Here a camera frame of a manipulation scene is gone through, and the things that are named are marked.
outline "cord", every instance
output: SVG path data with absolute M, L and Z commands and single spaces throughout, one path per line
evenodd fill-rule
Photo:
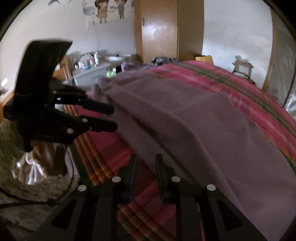
M 13 203 L 4 203 L 4 204 L 0 204 L 0 209 L 4 209 L 4 208 L 8 208 L 8 207 L 19 207 L 19 206 L 26 206 L 26 205 L 49 205 L 50 207 L 54 207 L 55 205 L 59 205 L 60 201 L 66 194 L 67 192 L 70 190 L 72 184 L 73 184 L 73 181 L 74 181 L 74 163 L 73 163 L 73 159 L 71 158 L 71 155 L 68 151 L 68 148 L 66 147 L 66 145 L 64 144 L 64 148 L 70 158 L 70 161 L 71 161 L 71 165 L 72 165 L 72 177 L 71 177 L 71 181 L 67 187 L 67 189 L 63 192 L 63 194 L 61 196 L 59 196 L 58 198 L 56 199 L 49 199 L 47 200 L 46 202 L 40 202 L 40 201 L 32 201 L 32 200 L 27 200 L 27 199 L 23 199 L 23 198 L 20 198 L 18 196 L 15 196 L 9 192 L 6 192 L 5 190 L 3 190 L 2 188 L 0 188 L 0 192 L 2 192 L 4 195 L 6 195 L 7 197 L 10 197 L 10 198 L 13 198 L 17 201 L 20 201 L 20 202 L 13 202 Z

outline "yellow bag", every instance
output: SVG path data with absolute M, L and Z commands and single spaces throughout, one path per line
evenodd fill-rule
M 195 60 L 214 65 L 213 58 L 211 55 L 207 55 L 207 56 L 203 56 L 203 57 L 196 57 Z

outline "cartoon boy decal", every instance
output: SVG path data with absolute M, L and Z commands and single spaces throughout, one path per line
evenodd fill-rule
M 109 0 L 96 0 L 94 5 L 98 8 L 98 14 L 96 15 L 97 18 L 100 18 L 100 23 L 102 23 L 103 18 L 105 19 L 108 17 L 107 9 L 108 9 Z
M 124 19 L 124 5 L 126 4 L 127 0 L 115 0 L 115 2 L 118 4 L 117 9 L 120 19 Z

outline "white wall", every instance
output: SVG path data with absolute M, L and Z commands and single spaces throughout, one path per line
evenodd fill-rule
M 47 6 L 34 0 L 14 20 L 0 42 L 0 82 L 7 78 L 6 89 L 13 89 L 26 45 L 33 39 L 64 38 L 73 40 L 68 51 L 85 53 L 105 49 L 110 52 L 135 53 L 133 19 L 93 26 L 84 21 L 82 1 Z
M 203 55 L 233 71 L 235 56 L 254 66 L 251 78 L 262 87 L 272 46 L 269 7 L 262 0 L 205 0 Z

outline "mauve cloth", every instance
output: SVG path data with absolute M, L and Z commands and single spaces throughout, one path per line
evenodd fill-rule
M 154 171 L 154 156 L 190 182 L 216 185 L 270 241 L 296 215 L 296 178 L 280 150 L 228 97 L 145 71 L 100 78 L 118 132 Z

